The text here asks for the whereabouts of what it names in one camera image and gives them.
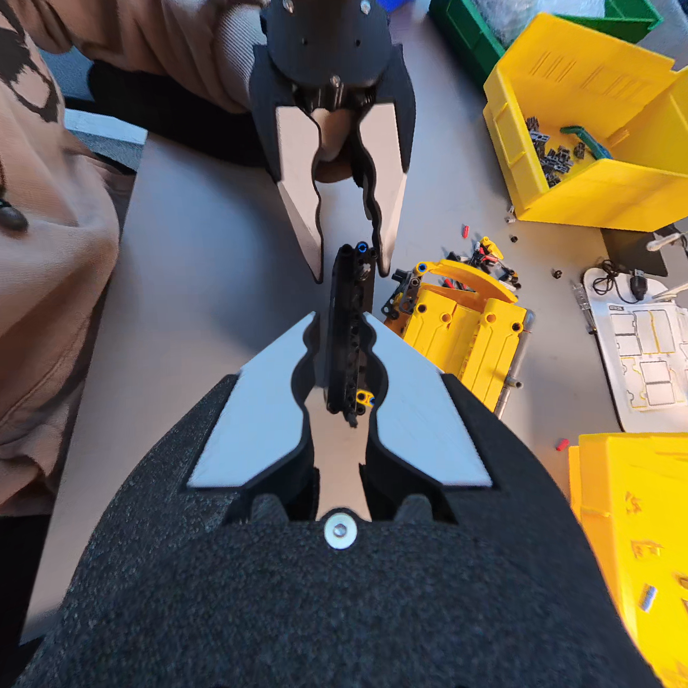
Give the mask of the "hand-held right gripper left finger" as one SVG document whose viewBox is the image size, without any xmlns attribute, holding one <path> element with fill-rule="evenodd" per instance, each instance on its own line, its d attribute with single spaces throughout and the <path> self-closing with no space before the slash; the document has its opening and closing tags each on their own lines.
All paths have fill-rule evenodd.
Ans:
<svg viewBox="0 0 688 688">
<path fill-rule="evenodd" d="M 316 353 L 317 314 L 311 312 L 239 370 L 188 488 L 250 488 L 305 450 Z"/>
</svg>

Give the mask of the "grey desk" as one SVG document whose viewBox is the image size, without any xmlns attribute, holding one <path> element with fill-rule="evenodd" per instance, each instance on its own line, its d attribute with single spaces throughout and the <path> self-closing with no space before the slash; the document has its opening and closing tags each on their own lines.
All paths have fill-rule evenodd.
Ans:
<svg viewBox="0 0 688 688">
<path fill-rule="evenodd" d="M 565 494 L 555 446 L 618 431 L 597 344 L 572 282 L 606 256 L 598 228 L 516 221 L 482 111 L 427 18 L 428 1 L 391 15 L 416 92 L 414 148 L 393 268 L 466 253 L 487 235 L 520 276 L 535 328 L 503 420 Z M 47 632 L 101 514 L 141 458 L 224 375 L 303 316 L 326 317 L 340 245 L 369 239 L 361 190 L 320 185 L 325 280 L 316 285 L 277 189 L 150 135 L 91 359 L 21 642 Z M 509 235 L 519 237 L 512 244 Z M 551 270 L 563 271 L 553 279 Z"/>
</svg>

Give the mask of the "pile of small block pieces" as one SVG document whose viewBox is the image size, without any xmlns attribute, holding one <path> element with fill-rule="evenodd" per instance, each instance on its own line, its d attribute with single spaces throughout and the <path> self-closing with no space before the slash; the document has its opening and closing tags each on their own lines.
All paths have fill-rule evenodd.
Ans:
<svg viewBox="0 0 688 688">
<path fill-rule="evenodd" d="M 502 251 L 488 236 L 474 242 L 470 256 L 449 251 L 446 252 L 445 258 L 483 271 L 513 292 L 521 289 L 519 274 L 506 265 Z"/>
</svg>

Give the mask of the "heap of black beams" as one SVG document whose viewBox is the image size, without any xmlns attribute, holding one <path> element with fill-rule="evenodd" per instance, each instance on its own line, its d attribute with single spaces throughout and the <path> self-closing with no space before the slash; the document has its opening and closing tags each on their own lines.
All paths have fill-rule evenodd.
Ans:
<svg viewBox="0 0 688 688">
<path fill-rule="evenodd" d="M 575 162 L 585 159 L 587 147 L 579 141 L 572 149 L 562 145 L 556 149 L 548 148 L 550 136 L 541 132 L 538 118 L 528 117 L 525 124 L 548 188 L 553 188 L 562 182 L 563 176 L 571 171 Z"/>
</svg>

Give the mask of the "white book stand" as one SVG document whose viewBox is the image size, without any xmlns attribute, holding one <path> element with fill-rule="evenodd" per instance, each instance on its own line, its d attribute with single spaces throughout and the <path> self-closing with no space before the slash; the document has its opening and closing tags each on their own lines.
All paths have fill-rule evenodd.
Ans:
<svg viewBox="0 0 688 688">
<path fill-rule="evenodd" d="M 654 233 L 613 239 L 604 232 L 609 258 L 590 268 L 581 277 L 597 326 L 594 335 L 606 374 L 615 414 L 622 431 L 628 433 L 686 433 L 687 406 L 668 411 L 632 411 L 622 398 L 621 366 L 612 358 L 614 334 L 607 305 L 639 307 L 674 301 L 687 309 L 687 279 L 669 288 L 662 279 L 668 271 L 662 252 L 670 248 L 687 253 L 687 231 L 671 224 Z"/>
</svg>

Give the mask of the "yellow plastic parts bin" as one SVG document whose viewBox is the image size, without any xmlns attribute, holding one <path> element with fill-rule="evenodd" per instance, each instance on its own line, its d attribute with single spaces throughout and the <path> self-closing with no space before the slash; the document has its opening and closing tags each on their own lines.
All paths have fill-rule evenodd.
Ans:
<svg viewBox="0 0 688 688">
<path fill-rule="evenodd" d="M 687 610 L 663 623 L 638 608 L 625 573 L 625 495 L 678 493 L 687 508 L 686 434 L 581 435 L 568 449 L 570 506 L 625 629 L 664 687 L 687 686 Z"/>
<path fill-rule="evenodd" d="M 687 216 L 687 68 L 582 25 L 538 14 L 486 79 L 484 119 L 523 221 L 648 233 Z M 549 146 L 583 126 L 614 159 L 586 154 L 548 188 L 525 120 Z"/>
</svg>

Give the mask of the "beige hoodie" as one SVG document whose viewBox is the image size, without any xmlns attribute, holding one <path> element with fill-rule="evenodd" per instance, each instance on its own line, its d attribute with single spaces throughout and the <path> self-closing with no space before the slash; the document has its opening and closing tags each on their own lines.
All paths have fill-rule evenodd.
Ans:
<svg viewBox="0 0 688 688">
<path fill-rule="evenodd" d="M 94 310 L 118 258 L 133 177 L 64 124 L 63 95 L 1 2 L 1 198 L 28 220 L 1 230 L 1 516 L 52 510 Z"/>
</svg>

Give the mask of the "green angled beam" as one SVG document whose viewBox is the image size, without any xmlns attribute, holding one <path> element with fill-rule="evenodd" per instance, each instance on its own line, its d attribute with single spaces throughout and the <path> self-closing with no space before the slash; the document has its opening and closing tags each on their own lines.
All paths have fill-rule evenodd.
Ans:
<svg viewBox="0 0 688 688">
<path fill-rule="evenodd" d="M 614 156 L 611 154 L 611 152 L 602 145 L 602 143 L 598 142 L 592 134 L 590 134 L 587 129 L 585 129 L 583 126 L 580 125 L 570 125 L 570 126 L 563 126 L 560 128 L 560 133 L 566 134 L 566 135 L 575 135 L 578 139 L 579 142 L 587 149 L 589 150 L 590 154 L 592 155 L 593 159 L 599 160 L 599 159 L 614 159 Z"/>
</svg>

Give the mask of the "clear screwdriver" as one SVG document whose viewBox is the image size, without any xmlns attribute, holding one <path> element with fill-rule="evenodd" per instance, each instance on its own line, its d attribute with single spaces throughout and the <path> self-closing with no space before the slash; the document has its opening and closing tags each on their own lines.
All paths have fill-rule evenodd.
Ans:
<svg viewBox="0 0 688 688">
<path fill-rule="evenodd" d="M 591 304 L 589 302 L 588 294 L 586 292 L 586 289 L 584 288 L 584 285 L 580 282 L 572 282 L 571 287 L 575 301 L 586 321 L 586 328 L 588 333 L 596 335 L 597 326 L 592 315 Z"/>
</svg>

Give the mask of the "green plastic parts bin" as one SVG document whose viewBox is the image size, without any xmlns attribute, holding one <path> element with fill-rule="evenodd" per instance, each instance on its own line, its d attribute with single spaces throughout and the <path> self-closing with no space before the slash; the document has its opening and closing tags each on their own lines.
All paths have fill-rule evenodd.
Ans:
<svg viewBox="0 0 688 688">
<path fill-rule="evenodd" d="M 474 1 L 431 1 L 428 15 L 470 79 L 482 87 L 506 48 L 482 18 Z M 637 44 L 663 24 L 655 1 L 604 1 L 603 15 L 558 17 Z"/>
</svg>

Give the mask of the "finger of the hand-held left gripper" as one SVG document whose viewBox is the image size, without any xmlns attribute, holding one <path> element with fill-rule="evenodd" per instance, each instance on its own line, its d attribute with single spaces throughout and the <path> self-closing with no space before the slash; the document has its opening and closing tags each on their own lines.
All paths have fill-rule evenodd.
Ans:
<svg viewBox="0 0 688 688">
<path fill-rule="evenodd" d="M 275 112 L 280 178 L 277 188 L 288 213 L 302 255 L 317 284 L 323 280 L 321 197 L 314 182 L 319 160 L 319 125 L 297 107 L 279 106 Z"/>
<path fill-rule="evenodd" d="M 407 184 L 393 103 L 373 105 L 362 116 L 355 131 L 354 154 L 366 218 L 372 225 L 378 273 L 387 277 Z"/>
</svg>

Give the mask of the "black block assembly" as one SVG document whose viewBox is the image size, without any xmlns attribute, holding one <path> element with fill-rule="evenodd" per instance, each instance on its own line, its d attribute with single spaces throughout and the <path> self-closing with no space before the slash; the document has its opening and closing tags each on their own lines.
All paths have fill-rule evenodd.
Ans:
<svg viewBox="0 0 688 688">
<path fill-rule="evenodd" d="M 352 428 L 366 412 L 366 356 L 360 350 L 360 328 L 363 315 L 373 306 L 376 256 L 376 250 L 366 242 L 342 245 L 331 276 L 325 406 Z"/>
</svg>

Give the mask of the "yellow block toy model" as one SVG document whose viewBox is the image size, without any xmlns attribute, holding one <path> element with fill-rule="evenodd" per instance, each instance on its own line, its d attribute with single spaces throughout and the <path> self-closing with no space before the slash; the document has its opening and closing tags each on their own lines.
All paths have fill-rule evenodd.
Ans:
<svg viewBox="0 0 688 688">
<path fill-rule="evenodd" d="M 384 324 L 501 418 L 522 388 L 535 313 L 503 281 L 460 260 L 419 262 L 391 278 L 398 287 L 382 307 Z"/>
</svg>

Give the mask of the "person's left forearm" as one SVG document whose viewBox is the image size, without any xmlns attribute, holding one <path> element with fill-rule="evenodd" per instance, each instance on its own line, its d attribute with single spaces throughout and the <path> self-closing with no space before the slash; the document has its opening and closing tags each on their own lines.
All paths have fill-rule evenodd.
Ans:
<svg viewBox="0 0 688 688">
<path fill-rule="evenodd" d="M 250 109 L 268 1 L 10 1 L 31 39 L 127 72 L 168 76 L 231 114 Z"/>
</svg>

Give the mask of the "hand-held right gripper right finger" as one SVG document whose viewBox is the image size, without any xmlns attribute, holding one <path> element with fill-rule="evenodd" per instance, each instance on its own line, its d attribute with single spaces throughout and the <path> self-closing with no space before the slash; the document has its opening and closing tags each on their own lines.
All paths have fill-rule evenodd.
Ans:
<svg viewBox="0 0 688 688">
<path fill-rule="evenodd" d="M 372 314 L 365 323 L 367 381 L 382 449 L 439 486 L 491 488 L 442 370 Z"/>
</svg>

